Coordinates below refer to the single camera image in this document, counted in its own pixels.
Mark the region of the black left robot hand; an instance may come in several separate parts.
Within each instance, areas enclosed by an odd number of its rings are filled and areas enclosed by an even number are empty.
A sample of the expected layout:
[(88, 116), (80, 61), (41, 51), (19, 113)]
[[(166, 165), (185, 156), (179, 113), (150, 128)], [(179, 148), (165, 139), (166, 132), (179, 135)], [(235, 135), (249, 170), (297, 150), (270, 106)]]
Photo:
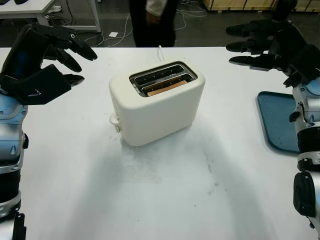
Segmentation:
[(13, 43), (1, 74), (16, 80), (24, 79), (40, 71), (44, 59), (58, 61), (76, 73), (81, 72), (81, 66), (66, 50), (89, 61), (98, 58), (92, 48), (78, 37), (75, 29), (59, 25), (27, 24)]

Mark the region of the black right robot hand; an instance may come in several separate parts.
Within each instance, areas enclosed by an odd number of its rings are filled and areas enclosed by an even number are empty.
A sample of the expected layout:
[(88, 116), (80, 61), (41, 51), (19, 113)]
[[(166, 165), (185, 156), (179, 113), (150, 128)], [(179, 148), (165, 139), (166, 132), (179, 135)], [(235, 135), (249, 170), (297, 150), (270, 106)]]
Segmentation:
[(289, 65), (290, 61), (307, 44), (301, 32), (289, 21), (252, 20), (229, 26), (226, 33), (232, 37), (247, 38), (227, 44), (227, 51), (250, 53), (250, 56), (230, 58), (231, 64), (265, 72), (276, 69), (288, 77), (295, 72)]

